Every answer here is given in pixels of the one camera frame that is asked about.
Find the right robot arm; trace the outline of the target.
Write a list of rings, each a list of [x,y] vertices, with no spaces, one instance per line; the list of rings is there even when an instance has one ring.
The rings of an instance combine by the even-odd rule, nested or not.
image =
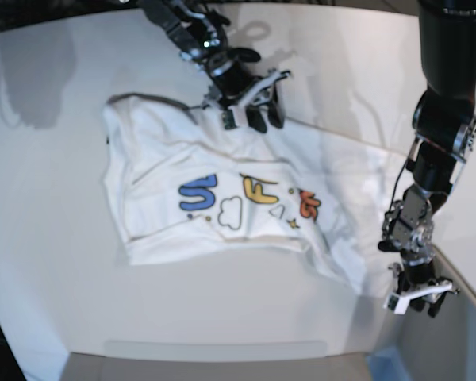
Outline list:
[[[139,1],[146,18],[160,27],[179,50],[181,58],[205,73],[210,81],[201,109],[220,111],[226,130],[242,125],[266,133],[281,129],[285,113],[278,100],[277,83],[290,71],[271,68],[265,75],[251,71],[262,56],[252,48],[233,47],[225,28],[231,21],[197,1]]]

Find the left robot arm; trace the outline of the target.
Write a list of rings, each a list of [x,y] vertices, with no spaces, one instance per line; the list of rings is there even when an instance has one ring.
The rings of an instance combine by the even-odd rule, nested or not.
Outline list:
[[[397,286],[385,307],[435,317],[453,281],[436,272],[433,217],[455,188],[457,165],[465,166],[476,139],[476,1],[418,3],[420,59],[427,87],[413,113],[415,133],[403,171],[413,184],[392,198],[378,249],[397,252],[390,265]]]

